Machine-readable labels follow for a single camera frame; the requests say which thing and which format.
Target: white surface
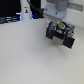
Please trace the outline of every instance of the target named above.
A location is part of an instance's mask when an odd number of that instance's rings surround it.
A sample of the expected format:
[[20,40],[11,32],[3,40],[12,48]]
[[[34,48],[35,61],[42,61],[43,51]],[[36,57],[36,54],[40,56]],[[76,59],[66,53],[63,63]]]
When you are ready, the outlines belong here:
[[[84,0],[69,0],[69,3],[75,3],[83,6],[83,11],[76,11],[73,9],[67,8],[67,13],[63,18],[64,22],[77,26],[79,28],[84,28]],[[42,8],[46,7],[46,0],[41,0]]]
[[46,24],[0,25],[0,84],[84,84],[84,30],[68,49],[45,37]]

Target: wire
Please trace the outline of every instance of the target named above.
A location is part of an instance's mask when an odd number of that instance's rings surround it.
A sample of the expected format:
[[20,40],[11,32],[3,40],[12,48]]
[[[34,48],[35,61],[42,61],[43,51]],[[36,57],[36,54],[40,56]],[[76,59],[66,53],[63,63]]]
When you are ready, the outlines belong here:
[[33,5],[29,2],[29,0],[27,0],[27,2],[29,3],[29,5],[30,5],[33,9],[35,9],[36,11],[39,11],[40,13],[43,13],[44,9],[39,9],[39,8],[33,6]]
[[65,31],[65,36],[64,36],[64,39],[63,39],[63,41],[65,40],[65,37],[66,37],[66,33],[67,33],[67,29],[66,29],[66,31]]

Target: cable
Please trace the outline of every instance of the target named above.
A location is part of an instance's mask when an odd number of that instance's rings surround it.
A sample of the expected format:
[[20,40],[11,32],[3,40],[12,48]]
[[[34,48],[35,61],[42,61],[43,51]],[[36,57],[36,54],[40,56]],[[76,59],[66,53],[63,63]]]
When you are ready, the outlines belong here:
[[29,5],[30,5],[33,9],[35,9],[36,11],[39,11],[40,13],[43,13],[44,9],[39,9],[39,8],[33,6],[33,5],[29,2],[29,0],[27,0],[27,2],[29,3]]

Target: gray surface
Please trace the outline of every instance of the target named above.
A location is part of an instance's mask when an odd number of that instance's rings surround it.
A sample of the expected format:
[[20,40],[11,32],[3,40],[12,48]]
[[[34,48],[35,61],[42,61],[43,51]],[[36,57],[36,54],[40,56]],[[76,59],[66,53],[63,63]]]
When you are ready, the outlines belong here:
[[47,21],[0,25],[0,84],[84,84],[84,30],[72,49],[46,38]]
[[68,1],[66,0],[57,0],[56,9],[59,12],[65,11],[67,9]]
[[[48,3],[56,4],[56,0],[46,0]],[[68,3],[68,8],[77,10],[77,11],[83,11],[83,6],[73,3]]]
[[66,14],[66,10],[63,12],[58,12],[54,5],[47,4],[46,9],[47,9],[47,11],[44,10],[44,14],[54,17],[56,19],[62,19]]
[[54,17],[51,17],[50,15],[43,14],[43,16],[44,16],[45,18],[50,19],[50,20],[53,21],[55,24],[60,24],[60,22],[61,22],[61,20],[58,20],[58,19],[56,19],[56,18],[54,18]]

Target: white table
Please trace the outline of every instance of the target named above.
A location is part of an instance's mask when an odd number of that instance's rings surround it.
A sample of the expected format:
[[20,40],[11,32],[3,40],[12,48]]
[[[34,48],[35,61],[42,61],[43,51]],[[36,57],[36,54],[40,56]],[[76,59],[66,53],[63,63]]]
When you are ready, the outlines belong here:
[[84,84],[84,30],[72,49],[45,33],[44,19],[0,24],[0,84]]

